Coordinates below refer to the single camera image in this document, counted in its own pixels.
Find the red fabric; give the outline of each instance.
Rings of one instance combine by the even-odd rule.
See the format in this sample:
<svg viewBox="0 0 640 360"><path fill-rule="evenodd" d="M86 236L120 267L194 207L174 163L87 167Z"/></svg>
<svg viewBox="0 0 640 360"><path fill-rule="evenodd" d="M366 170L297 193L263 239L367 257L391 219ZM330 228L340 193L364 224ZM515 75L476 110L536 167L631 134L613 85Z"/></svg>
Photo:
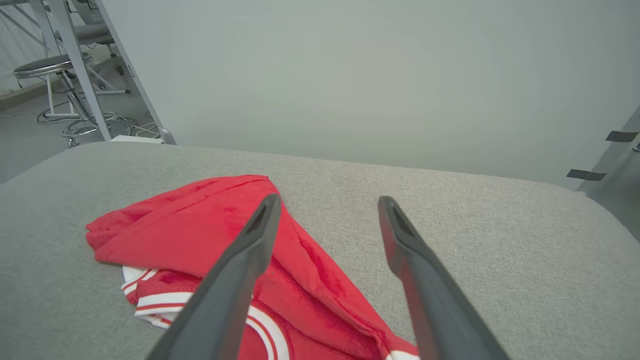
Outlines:
<svg viewBox="0 0 640 360"><path fill-rule="evenodd" d="M162 269L138 281L127 295L133 304L147 295L193 292L261 200L276 192L265 176L206 179L110 212L87 225L86 239L97 261ZM289 359L377 360L392 350L417 354L284 205L273 257L255 284L252 306L280 328ZM240 359L255 359L250 350L261 346L253 343L256 338L253 333L243 338Z"/></svg>

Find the white metal frame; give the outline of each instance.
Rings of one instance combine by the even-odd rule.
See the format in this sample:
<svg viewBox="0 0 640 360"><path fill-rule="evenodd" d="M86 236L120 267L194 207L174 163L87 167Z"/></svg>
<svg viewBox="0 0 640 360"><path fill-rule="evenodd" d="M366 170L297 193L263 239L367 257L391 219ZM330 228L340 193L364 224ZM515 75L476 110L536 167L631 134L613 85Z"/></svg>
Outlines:
<svg viewBox="0 0 640 360"><path fill-rule="evenodd" d="M160 136L162 137L164 143L169 144L169 145L176 145L175 139L173 139L173 135L169 132L169 130L167 130L167 128L163 127L162 122L160 121L160 118L158 117L154 107L151 105L151 102L149 101L149 97L147 96L147 93L145 92L145 88L142 87L142 83L140 82L139 77L136 75L136 72L133 69L133 66L131 65L131 60L129 59L129 56L127 55L127 51L125 50L124 46L122 45L122 42L120 41L120 37L118 36L118 32L113 27L113 23L111 22L111 19L109 18L109 13L104 8L104 4L102 4L102 0L95 0L95 2L98 5L98 8L100 9L100 14L102 14L102 18L104 19L104 23L107 24L107 28L109 29L109 33L111 33L111 36L113 37L113 41L116 43L116 46L118 47L118 50L120 50L120 55L124 59L125 64L127 65L127 68L129 69L129 73L131 73L131 77L133 78L134 83L138 87L138 91L140 92L140 95L142 96L142 99L144 100L145 105L147 105L147 108L149 109L149 113L151 114L151 117L154 119L154 122L156 123L156 126L158 127L158 132L160 133Z"/></svg>
<svg viewBox="0 0 640 360"><path fill-rule="evenodd" d="M56 20L60 37L62 38L63 44L65 44L69 60L71 60L71 64L74 66L76 76L80 82L82 90L84 91L84 96L86 97L89 108L93 113L93 117L98 124L98 128L102 133L104 141L109 141L111 139L111 135L109 134L109 129L104 121L104 116L102 116L102 109L100 109L98 98L95 96L95 92L93 91L89 73L84 66L82 51L80 50L76 33L74 33L74 27L71 23L71 16L68 12L67 4L65 3L65 0L49 0L49 7L51 8L51 13Z"/></svg>
<svg viewBox="0 0 640 360"><path fill-rule="evenodd" d="M21 14L23 14L27 19L32 20L33 19L26 13L24 13L22 11L21 8L19 8L16 4L12 4L16 9L18 9L18 11L20 11ZM47 47L47 44L45 44L43 41L40 41L39 38L37 38L34 34L32 34L29 30L27 30L24 26L20 25L19 22L17 22L13 17L10 17L9 14L7 14L6 12L4 12L4 10L2 10L0 8L0 15L4 16L7 20L9 20L16 28L19 28L20 30L22 30L23 33L27 34L28 37L30 37L31 39L33 39L33 41L37 42L38 44L40 44L43 47Z"/></svg>
<svg viewBox="0 0 640 360"><path fill-rule="evenodd" d="M98 74L98 72L93 70L90 66L87 66L86 69L89 70L89 72L91 72L97 79L101 80L102 83L104 83L104 86L107 88L107 90L102 90L102 89L100 89L100 87L98 87L98 85L96 85L92 81L91 85L92 85L96 95L110 95L110 94L125 94L126 93L126 90L118 90L117 88L115 88L109 81L106 81L106 79L104 79L102 76L100 76L100 74ZM51 89L51 79L50 79L49 75L47 75L47 95L48 95L48 98L49 98L49 112L42 114L42 116L49 117L49 118L79 117L80 116L80 115L78 115L77 113L74 112L75 110L74 110L73 105L71 104L71 102L69 102L69 113L56 113L56 109L53 106L53 91Z"/></svg>
<svg viewBox="0 0 640 360"><path fill-rule="evenodd" d="M56 37L53 35L53 29L51 28L51 23L49 22L49 16L47 16L47 10L45 10L44 5L42 4L42 0L29 0L29 4L31 5L33 13L36 15L38 27L42 32L42 40L44 40L45 43L45 57L48 58L49 53L53 54L54 56L62 55L60 46L58 45L58 39L56 39ZM49 99L49 112L53 114L53 92L51 90L50 75L47 75L47 95Z"/></svg>

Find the gray tabletop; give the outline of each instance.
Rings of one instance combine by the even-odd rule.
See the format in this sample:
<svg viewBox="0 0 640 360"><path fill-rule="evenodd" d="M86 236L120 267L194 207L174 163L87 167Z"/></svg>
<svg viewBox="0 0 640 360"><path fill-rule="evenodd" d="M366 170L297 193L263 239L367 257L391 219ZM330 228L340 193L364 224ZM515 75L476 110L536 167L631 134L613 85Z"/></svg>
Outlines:
<svg viewBox="0 0 640 360"><path fill-rule="evenodd" d="M413 340L386 266L380 195L402 206L513 359L637 359L640 245L581 193L515 179L271 154L93 143L0 192L8 359L141 359L162 330L133 317L118 266L95 262L84 226L214 176L263 174L291 215Z"/></svg>

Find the red garment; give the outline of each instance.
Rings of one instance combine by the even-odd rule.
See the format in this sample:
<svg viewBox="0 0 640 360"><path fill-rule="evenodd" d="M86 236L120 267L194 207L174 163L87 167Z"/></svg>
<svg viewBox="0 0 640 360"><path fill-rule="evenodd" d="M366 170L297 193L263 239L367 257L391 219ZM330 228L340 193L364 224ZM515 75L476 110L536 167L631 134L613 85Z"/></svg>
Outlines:
<svg viewBox="0 0 640 360"><path fill-rule="evenodd" d="M86 239L97 261L141 268L123 290L137 315L167 326L276 192L265 176L206 179L110 212ZM418 359L284 205L247 325L239 359Z"/></svg>

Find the stool seat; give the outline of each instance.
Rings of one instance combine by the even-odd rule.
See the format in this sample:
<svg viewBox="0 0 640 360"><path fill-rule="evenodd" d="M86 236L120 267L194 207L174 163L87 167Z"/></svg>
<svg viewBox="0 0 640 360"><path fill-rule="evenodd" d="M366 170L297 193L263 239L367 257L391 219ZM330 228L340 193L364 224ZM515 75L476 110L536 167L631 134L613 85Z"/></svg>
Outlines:
<svg viewBox="0 0 640 360"><path fill-rule="evenodd" d="M93 57L88 53L83 53L83 60L84 63L88 63L93 61ZM65 54L53 56L52 58L36 60L18 67L13 71L13 75L17 79L27 79L35 78L36 76L55 74L72 68L73 65L71 64L71 60L69 60L69 55Z"/></svg>
<svg viewBox="0 0 640 360"><path fill-rule="evenodd" d="M82 45L90 45L96 42L113 43L113 38L111 38L111 35L109 34L107 24L77 25L74 26L74 33L76 33L78 43ZM58 40L62 40L59 31L56 31L53 36Z"/></svg>

